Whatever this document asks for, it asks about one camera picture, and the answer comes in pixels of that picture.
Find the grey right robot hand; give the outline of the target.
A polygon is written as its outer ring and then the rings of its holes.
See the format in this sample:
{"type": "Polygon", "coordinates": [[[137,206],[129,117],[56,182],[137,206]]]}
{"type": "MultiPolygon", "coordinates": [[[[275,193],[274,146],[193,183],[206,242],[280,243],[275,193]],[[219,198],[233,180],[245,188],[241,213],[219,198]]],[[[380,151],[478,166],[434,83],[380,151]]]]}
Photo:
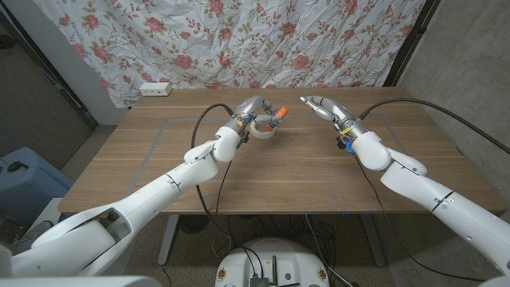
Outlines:
{"type": "Polygon", "coordinates": [[[321,120],[333,124],[342,137],[357,139],[368,130],[352,113],[338,102],[322,96],[302,96],[300,102],[321,120]]]}

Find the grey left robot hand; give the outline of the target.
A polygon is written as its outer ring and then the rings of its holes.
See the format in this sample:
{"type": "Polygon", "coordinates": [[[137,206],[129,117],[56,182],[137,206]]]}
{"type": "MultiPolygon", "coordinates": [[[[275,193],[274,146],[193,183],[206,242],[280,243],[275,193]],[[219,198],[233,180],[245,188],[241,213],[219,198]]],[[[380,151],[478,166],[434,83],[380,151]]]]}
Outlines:
{"type": "Polygon", "coordinates": [[[277,109],[263,96],[252,96],[240,103],[226,123],[237,134],[241,134],[251,122],[258,124],[279,124],[282,116],[277,116],[277,109]]]}

